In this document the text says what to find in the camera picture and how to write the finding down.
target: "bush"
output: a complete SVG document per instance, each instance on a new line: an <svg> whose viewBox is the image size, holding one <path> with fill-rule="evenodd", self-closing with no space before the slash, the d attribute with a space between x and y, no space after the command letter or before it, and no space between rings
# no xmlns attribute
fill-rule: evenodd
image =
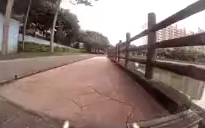
<svg viewBox="0 0 205 128"><path fill-rule="evenodd" d="M71 48L54 47L55 52L81 52ZM50 52L50 46L45 44L37 44L33 42L25 42L23 52Z"/></svg>

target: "grass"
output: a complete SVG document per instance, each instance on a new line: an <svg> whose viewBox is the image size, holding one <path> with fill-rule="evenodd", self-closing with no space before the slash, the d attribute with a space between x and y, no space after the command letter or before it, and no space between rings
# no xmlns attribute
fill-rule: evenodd
<svg viewBox="0 0 205 128"><path fill-rule="evenodd" d="M74 53L74 52L21 52L21 53L14 53L8 55L1 55L0 60L12 60L12 59L19 59L19 58L34 58L34 57L46 57L46 56L65 56L65 55L77 55L83 53Z"/></svg>
<svg viewBox="0 0 205 128"><path fill-rule="evenodd" d="M37 44L33 42L25 42L24 52L1 55L0 60L12 60L18 58L34 58L44 56L64 56L73 54L83 54L84 51L74 48L54 47L54 53L50 53L50 46L44 44Z"/></svg>

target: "pole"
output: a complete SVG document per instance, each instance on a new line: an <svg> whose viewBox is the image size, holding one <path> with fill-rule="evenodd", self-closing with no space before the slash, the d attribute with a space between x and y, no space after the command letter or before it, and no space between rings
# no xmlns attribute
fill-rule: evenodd
<svg viewBox="0 0 205 128"><path fill-rule="evenodd" d="M156 24L155 13L148 14L148 28L151 28ZM147 62L146 62L146 73L145 77L147 79L152 79L153 77L153 61L155 57L154 44L156 43L156 32L151 32L148 34L148 49L147 49Z"/></svg>

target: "wooden fence post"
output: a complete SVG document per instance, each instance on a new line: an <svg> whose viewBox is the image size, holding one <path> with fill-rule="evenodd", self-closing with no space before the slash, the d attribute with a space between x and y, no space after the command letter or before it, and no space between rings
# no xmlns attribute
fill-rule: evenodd
<svg viewBox="0 0 205 128"><path fill-rule="evenodd" d="M116 44L116 46L115 46L115 61L117 61L117 58L118 58L117 49L118 49L118 45Z"/></svg>
<svg viewBox="0 0 205 128"><path fill-rule="evenodd" d="M118 62L120 62L120 46L121 46L121 40L119 40L119 43L118 43Z"/></svg>
<svg viewBox="0 0 205 128"><path fill-rule="evenodd" d="M155 13L148 14L148 29L156 24ZM155 57L154 44L156 43L156 32L151 32L148 34L148 49L147 49L147 62L146 62L146 73L145 77L147 79L152 79L153 77L153 61Z"/></svg>
<svg viewBox="0 0 205 128"><path fill-rule="evenodd" d="M125 68L128 67L129 59L129 45L130 45L130 33L126 33L126 44L125 44Z"/></svg>

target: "tree trunk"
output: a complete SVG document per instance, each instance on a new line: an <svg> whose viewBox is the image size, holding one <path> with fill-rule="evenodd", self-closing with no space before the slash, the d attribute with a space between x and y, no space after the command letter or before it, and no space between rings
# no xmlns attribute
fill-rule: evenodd
<svg viewBox="0 0 205 128"><path fill-rule="evenodd" d="M52 28L51 28L51 42L50 42L50 49L51 49L51 52L54 52L54 36L55 36L55 26L56 26L56 22L57 22L57 19L58 19L58 13L59 13L59 10L60 10L60 3L61 3L62 0L58 0L57 2L57 5L56 5L56 12L55 12L55 15L54 15L54 20L53 20L53 24L52 24Z"/></svg>
<svg viewBox="0 0 205 128"><path fill-rule="evenodd" d="M32 0L29 1L29 5L27 8L27 13L25 16L25 20L24 20L24 24L23 24L23 36L22 36L22 51L24 51L24 38L26 35L26 29L27 29L27 21L28 21L28 17L29 17L29 13L30 13L30 8L31 8L31 4L32 4Z"/></svg>
<svg viewBox="0 0 205 128"><path fill-rule="evenodd" d="M5 13L5 19L3 24L3 37L2 37L1 52L3 55L8 54L9 26L10 26L10 16L12 13L13 2L14 0L7 0L6 13Z"/></svg>

